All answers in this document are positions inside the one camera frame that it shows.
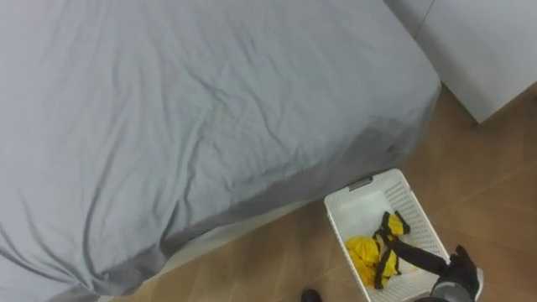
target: white cabinet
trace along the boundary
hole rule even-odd
[[[384,0],[406,30],[415,37],[434,0]]]
[[[537,81],[535,0],[436,0],[415,38],[479,122]]]

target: gray sleeve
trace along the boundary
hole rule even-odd
[[[459,284],[453,282],[442,282],[437,284],[431,297],[443,299],[448,302],[474,302],[470,294]]]

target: plastic basket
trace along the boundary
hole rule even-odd
[[[409,244],[449,258],[401,171],[392,169],[341,189],[327,196],[325,205],[345,258],[368,301],[413,301],[430,292],[438,277],[421,269],[392,277],[384,289],[366,288],[344,246],[350,237],[372,236],[383,213],[397,210],[410,225]]]

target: gray bed sheet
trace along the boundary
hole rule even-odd
[[[0,300],[128,294],[393,167],[439,87],[379,0],[0,0]]]

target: yellow cloth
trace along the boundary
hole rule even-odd
[[[385,212],[383,222],[373,238],[357,236],[345,242],[345,248],[352,263],[358,271],[363,284],[367,287],[375,287],[377,270],[379,274],[382,274],[379,276],[382,286],[386,285],[390,277],[399,274],[399,258],[393,250],[387,247],[388,242],[392,242],[397,236],[409,232],[409,226],[399,217],[400,215]],[[382,265],[380,267],[378,265],[385,253],[389,253],[389,256],[382,269]]]
[[[354,267],[364,285],[375,285],[376,266],[380,262],[380,253],[375,239],[371,237],[353,237],[345,242]]]
[[[403,222],[395,214],[390,214],[388,218],[388,228],[395,236],[404,234]]]

